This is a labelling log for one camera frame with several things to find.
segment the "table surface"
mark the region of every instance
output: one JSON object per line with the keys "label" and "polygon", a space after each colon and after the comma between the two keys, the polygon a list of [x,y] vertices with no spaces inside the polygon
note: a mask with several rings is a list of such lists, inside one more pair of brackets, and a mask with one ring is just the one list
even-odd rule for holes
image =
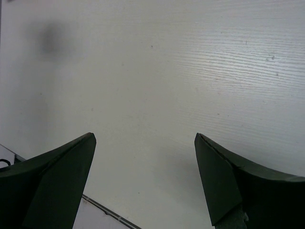
{"label": "table surface", "polygon": [[2,1],[0,142],[94,132],[85,194],[143,229],[212,228],[201,132],[305,176],[305,2]]}

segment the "black cable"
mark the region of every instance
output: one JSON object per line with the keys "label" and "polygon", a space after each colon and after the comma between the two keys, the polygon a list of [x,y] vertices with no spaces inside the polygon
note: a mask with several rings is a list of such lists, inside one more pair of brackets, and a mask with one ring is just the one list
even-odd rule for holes
{"label": "black cable", "polygon": [[1,161],[5,162],[6,164],[8,164],[8,166],[10,166],[10,162],[9,162],[8,160],[6,160],[6,159],[0,159],[0,162],[1,162]]}

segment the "white table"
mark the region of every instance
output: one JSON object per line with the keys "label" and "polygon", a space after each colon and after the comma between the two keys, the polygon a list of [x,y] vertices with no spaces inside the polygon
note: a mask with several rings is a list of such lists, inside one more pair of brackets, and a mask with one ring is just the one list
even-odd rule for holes
{"label": "white table", "polygon": [[94,132],[87,196],[143,229],[209,229],[197,132],[305,176],[304,11],[300,0],[3,1],[0,142],[30,158]]}

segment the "white tabletop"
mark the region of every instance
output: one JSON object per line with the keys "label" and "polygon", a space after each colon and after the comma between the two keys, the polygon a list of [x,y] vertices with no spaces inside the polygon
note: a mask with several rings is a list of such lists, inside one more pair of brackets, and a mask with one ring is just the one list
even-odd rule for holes
{"label": "white tabletop", "polygon": [[305,2],[2,1],[0,142],[30,158],[86,132],[85,194],[143,229],[211,227],[201,132],[305,176]]}

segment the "wooden surface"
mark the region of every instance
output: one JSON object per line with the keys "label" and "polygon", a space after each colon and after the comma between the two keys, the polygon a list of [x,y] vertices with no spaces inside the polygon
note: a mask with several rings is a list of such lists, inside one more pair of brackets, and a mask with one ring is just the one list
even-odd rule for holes
{"label": "wooden surface", "polygon": [[85,194],[139,227],[211,228],[197,132],[305,176],[304,1],[2,5],[0,142],[29,158],[94,132]]}

